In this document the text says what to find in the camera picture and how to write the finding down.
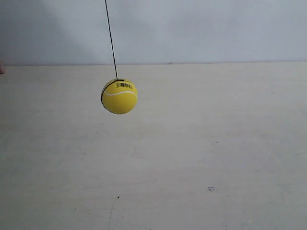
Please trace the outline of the person fingertip at edge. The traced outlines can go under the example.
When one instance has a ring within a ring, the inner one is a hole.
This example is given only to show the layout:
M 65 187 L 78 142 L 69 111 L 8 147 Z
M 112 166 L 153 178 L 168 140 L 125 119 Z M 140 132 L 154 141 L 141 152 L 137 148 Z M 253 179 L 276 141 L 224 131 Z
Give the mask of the person fingertip at edge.
M 5 74 L 6 69 L 2 63 L 0 63 L 0 74 Z

